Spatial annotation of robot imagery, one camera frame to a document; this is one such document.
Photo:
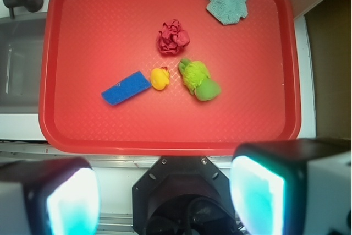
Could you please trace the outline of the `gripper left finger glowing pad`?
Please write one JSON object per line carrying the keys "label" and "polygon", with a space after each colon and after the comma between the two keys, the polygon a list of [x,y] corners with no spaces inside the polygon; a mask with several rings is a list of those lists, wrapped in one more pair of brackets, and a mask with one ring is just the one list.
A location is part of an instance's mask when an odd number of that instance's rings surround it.
{"label": "gripper left finger glowing pad", "polygon": [[86,159],[1,162],[1,234],[95,234],[100,212]]}

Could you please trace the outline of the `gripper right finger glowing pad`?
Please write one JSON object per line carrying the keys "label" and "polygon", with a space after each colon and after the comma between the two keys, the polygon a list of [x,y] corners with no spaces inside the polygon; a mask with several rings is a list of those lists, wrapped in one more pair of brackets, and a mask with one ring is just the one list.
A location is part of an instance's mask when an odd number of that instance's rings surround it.
{"label": "gripper right finger glowing pad", "polygon": [[351,234],[351,141],[241,144],[230,194],[250,234]]}

